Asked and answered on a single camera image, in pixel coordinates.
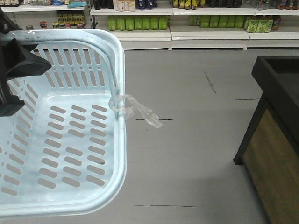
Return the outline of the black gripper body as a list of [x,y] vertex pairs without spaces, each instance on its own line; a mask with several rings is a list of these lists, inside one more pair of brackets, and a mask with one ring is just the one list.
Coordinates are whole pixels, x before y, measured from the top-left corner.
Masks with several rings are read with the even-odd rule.
[[12,37],[9,41],[0,41],[0,115],[10,117],[25,102],[12,94],[9,80],[41,76],[51,68],[51,63],[31,52],[38,45],[35,32],[23,31],[3,10],[0,11],[0,33]]

